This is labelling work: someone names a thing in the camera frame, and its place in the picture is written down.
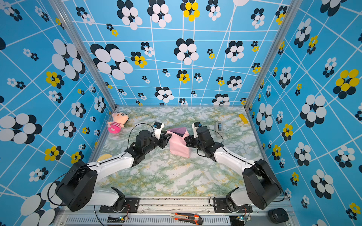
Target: orange box cutter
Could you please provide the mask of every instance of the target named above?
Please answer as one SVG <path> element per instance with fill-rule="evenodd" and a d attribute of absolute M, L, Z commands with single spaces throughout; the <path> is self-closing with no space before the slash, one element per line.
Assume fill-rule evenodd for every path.
<path fill-rule="evenodd" d="M 175 213 L 171 214 L 171 218 L 177 221 L 186 221 L 195 225 L 202 225 L 202 218 L 192 213 Z"/>

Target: mounting plate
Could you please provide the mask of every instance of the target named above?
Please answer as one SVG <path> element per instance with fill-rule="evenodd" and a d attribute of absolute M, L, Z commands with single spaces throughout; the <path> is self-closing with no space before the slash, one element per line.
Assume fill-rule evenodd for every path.
<path fill-rule="evenodd" d="M 125 198 L 125 204 L 129 204 L 131 209 L 128 211 L 129 213 L 137 213 L 139 198 Z M 120 213 L 127 213 L 128 208 L 124 207 Z M 108 206 L 101 206 L 99 209 L 100 213 L 114 213 Z"/>
<path fill-rule="evenodd" d="M 253 208 L 248 206 L 247 204 L 241 206 L 240 210 L 237 213 L 245 213 L 245 208 L 247 212 L 252 213 Z M 215 213 L 232 213 L 228 210 L 226 204 L 226 198 L 214 198 L 214 211 Z"/>

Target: vent grille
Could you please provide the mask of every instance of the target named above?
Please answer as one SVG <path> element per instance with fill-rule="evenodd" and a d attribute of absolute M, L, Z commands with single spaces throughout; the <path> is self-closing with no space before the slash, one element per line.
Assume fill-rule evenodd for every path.
<path fill-rule="evenodd" d="M 107 217 L 104 215 L 98 216 L 99 220 L 107 225 L 179 225 L 179 224 L 189 224 L 184 221 L 175 221 L 170 216 L 130 216 L 128 220 L 124 223 L 107 223 Z M 228 216 L 203 216 L 203 225 L 228 225 L 230 220 Z M 75 225 L 100 225 L 95 216 L 85 216 L 85 215 L 70 215 L 65 223 L 65 226 L 75 226 Z"/>

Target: black wire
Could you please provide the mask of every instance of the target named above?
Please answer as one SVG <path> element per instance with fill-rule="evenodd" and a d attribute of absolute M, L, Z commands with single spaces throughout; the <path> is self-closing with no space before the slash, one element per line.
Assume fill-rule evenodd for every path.
<path fill-rule="evenodd" d="M 209 198 L 209 204 L 210 204 L 210 206 L 215 207 L 214 205 L 211 205 L 211 203 L 210 203 L 210 199 L 211 199 L 211 198 L 216 198 L 216 197 L 211 196 L 211 197 Z"/>
<path fill-rule="evenodd" d="M 215 130 L 212 130 L 212 129 L 208 129 L 208 130 L 211 130 L 211 131 L 214 131 L 215 133 L 217 133 L 218 135 L 220 135 L 221 136 L 221 134 L 219 134 L 218 132 L 216 132 Z"/>
<path fill-rule="evenodd" d="M 228 153 L 228 154 L 230 154 L 231 156 L 233 156 L 233 157 L 235 157 L 235 158 L 237 158 L 237 159 L 239 159 L 238 157 L 236 157 L 236 156 L 234 156 L 233 154 L 231 154 L 230 152 L 228 152 L 228 151 L 226 151 L 225 150 L 225 148 L 222 146 L 222 148 L 224 149 L 224 151 L 226 152 L 226 153 Z M 265 174 L 270 180 L 272 180 L 276 185 L 277 185 L 277 187 L 278 187 L 278 189 L 279 189 L 279 191 L 281 192 L 281 193 L 283 193 L 283 199 L 281 199 L 281 200 L 278 200 L 278 201 L 273 201 L 273 202 L 281 202 L 281 201 L 283 201 L 284 199 L 285 199 L 285 195 L 284 195 L 284 192 L 283 192 L 283 189 L 278 185 L 278 183 L 277 182 L 275 182 L 275 180 L 273 180 L 269 175 L 267 175 L 264 171 L 262 171 L 261 169 L 259 169 L 258 167 L 256 167 L 255 165 L 253 165 L 253 164 L 251 164 L 251 163 L 249 163 L 249 162 L 247 162 L 247 161 L 245 161 L 245 160 L 242 160 L 242 159 L 239 159 L 239 160 L 241 160 L 241 161 L 243 161 L 243 162 L 245 162 L 245 163 L 248 163 L 249 165 L 251 165 L 251 166 L 254 166 L 255 168 L 257 168 L 260 172 L 262 172 L 263 174 Z"/>
<path fill-rule="evenodd" d="M 94 213 L 96 214 L 96 217 L 97 217 L 98 221 L 101 223 L 101 225 L 105 226 L 105 225 L 101 222 L 101 220 L 99 220 L 99 218 L 98 218 L 98 215 L 97 215 L 97 212 L 96 212 L 96 206 L 94 205 L 93 207 L 94 207 Z"/>
<path fill-rule="evenodd" d="M 132 130 L 131 130 L 131 132 L 130 132 L 130 135 L 128 136 L 127 149 L 128 149 L 128 144 L 130 143 L 130 136 L 131 136 Z"/>
<path fill-rule="evenodd" d="M 197 149 L 196 152 L 197 152 L 197 154 L 198 154 L 199 156 L 201 156 L 201 157 L 206 157 L 206 155 L 200 155 L 200 154 L 199 154 L 199 149 Z"/>
<path fill-rule="evenodd" d="M 51 188 L 51 186 L 52 186 L 59 178 L 61 178 L 62 176 L 66 175 L 66 174 L 68 174 L 68 173 L 70 173 L 70 172 L 77 171 L 77 170 L 79 170 L 79 169 L 81 169 L 81 168 L 78 168 L 78 169 L 76 169 L 76 170 L 72 170 L 72 171 L 66 172 L 65 174 L 63 174 L 63 175 L 59 176 L 58 178 L 56 178 L 56 179 L 53 181 L 53 183 L 50 184 L 49 189 L 48 189 L 48 192 L 47 192 L 47 196 L 48 196 L 48 200 L 49 200 L 49 202 L 50 202 L 51 204 L 57 205 L 57 206 L 66 206 L 65 204 L 55 204 L 54 202 L 52 202 L 52 201 L 50 200 L 50 197 L 49 197 L 50 188 Z"/>

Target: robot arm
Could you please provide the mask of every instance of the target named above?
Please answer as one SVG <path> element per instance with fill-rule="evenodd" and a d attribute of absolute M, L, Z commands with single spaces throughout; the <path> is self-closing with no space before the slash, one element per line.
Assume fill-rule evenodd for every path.
<path fill-rule="evenodd" d="M 240 206 L 251 202 L 265 209 L 281 194 L 281 186 L 267 162 L 262 159 L 255 162 L 229 151 L 223 144 L 214 142 L 206 126 L 196 122 L 192 127 L 196 125 L 197 134 L 186 137 L 186 145 L 202 150 L 206 157 L 226 165 L 244 178 L 246 190 L 236 188 L 226 195 L 230 211 L 238 211 Z"/>
<path fill-rule="evenodd" d="M 108 175 L 138 165 L 157 146 L 165 148 L 171 134 L 162 134 L 163 127 L 163 123 L 155 122 L 152 133 L 140 131 L 136 141 L 123 154 L 99 162 L 74 163 L 56 187 L 56 195 L 71 211 L 86 205 L 106 205 L 115 212 L 121 211 L 125 204 L 124 194 L 117 188 L 104 189 L 95 184 Z"/>

